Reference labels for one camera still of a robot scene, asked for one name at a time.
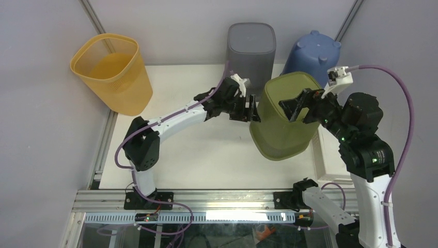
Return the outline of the grey mesh waste bin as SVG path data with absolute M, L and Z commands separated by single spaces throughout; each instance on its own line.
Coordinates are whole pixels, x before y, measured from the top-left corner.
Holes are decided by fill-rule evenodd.
M 266 23 L 235 23 L 228 29 L 226 62 L 228 74 L 236 73 L 246 84 L 246 95 L 259 99 L 272 78 L 276 53 L 274 29 Z

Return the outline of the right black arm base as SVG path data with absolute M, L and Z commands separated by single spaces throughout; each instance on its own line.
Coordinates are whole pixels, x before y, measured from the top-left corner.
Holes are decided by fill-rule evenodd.
M 314 180 L 304 178 L 294 183 L 291 190 L 273 192 L 274 208 L 276 210 L 290 209 L 295 212 L 299 212 L 302 209 L 310 210 L 310 207 L 304 202 L 303 192 L 308 188 L 317 187 L 318 184 Z

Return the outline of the blue plastic bucket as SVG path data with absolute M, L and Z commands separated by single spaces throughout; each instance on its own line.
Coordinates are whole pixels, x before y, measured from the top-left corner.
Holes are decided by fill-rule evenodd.
M 312 30 L 294 43 L 281 74 L 305 72 L 324 87 L 329 80 L 327 71 L 337 65 L 340 52 L 339 41 Z

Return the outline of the green mesh waste bin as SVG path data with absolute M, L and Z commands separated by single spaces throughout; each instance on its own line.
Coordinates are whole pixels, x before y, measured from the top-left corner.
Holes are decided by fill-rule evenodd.
M 297 121 L 289 122 L 279 101 L 296 98 L 303 89 L 320 89 L 318 82 L 305 72 L 283 74 L 269 80 L 257 104 L 260 122 L 252 121 L 249 131 L 252 139 L 267 159 L 281 161 L 307 149 L 319 123 L 305 124 L 302 119 L 308 112 L 303 109 Z

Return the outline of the yellow mesh waste bin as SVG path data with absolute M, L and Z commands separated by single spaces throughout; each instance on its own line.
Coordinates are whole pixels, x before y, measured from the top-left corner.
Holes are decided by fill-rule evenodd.
M 152 98 L 140 46 L 130 37 L 105 33 L 89 39 L 70 69 L 116 113 L 137 116 Z

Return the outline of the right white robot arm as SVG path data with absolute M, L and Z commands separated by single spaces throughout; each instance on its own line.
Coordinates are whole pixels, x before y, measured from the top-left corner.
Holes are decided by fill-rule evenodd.
M 311 179 L 296 182 L 284 204 L 295 211 L 314 210 L 335 234 L 338 247 L 401 247 L 387 196 L 396 172 L 394 154 L 376 134 L 383 117 L 376 97 L 355 92 L 340 105 L 334 94 L 306 88 L 294 99 L 281 100 L 279 106 L 289 121 L 296 121 L 301 110 L 308 109 L 302 122 L 318 122 L 338 139 L 340 157 L 356 191 L 359 216 L 346 213 Z

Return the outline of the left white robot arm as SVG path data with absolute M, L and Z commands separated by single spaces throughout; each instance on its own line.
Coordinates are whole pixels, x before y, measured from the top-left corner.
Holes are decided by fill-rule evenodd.
M 260 121 L 255 95 L 247 94 L 249 85 L 249 79 L 241 79 L 234 74 L 166 116 L 150 120 L 136 117 L 132 120 L 117 152 L 123 150 L 130 162 L 127 168 L 132 173 L 138 206 L 149 210 L 157 202 L 152 168 L 159 160 L 160 145 L 166 139 L 222 113 L 228 114 L 229 119 L 234 121 Z

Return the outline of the white perforated plastic basket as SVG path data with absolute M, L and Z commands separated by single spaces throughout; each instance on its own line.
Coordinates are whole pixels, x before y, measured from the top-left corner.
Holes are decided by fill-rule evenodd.
M 315 178 L 319 184 L 335 182 L 352 187 L 353 182 L 346 165 L 340 157 L 339 141 L 326 129 L 319 126 L 311 140 L 314 156 Z

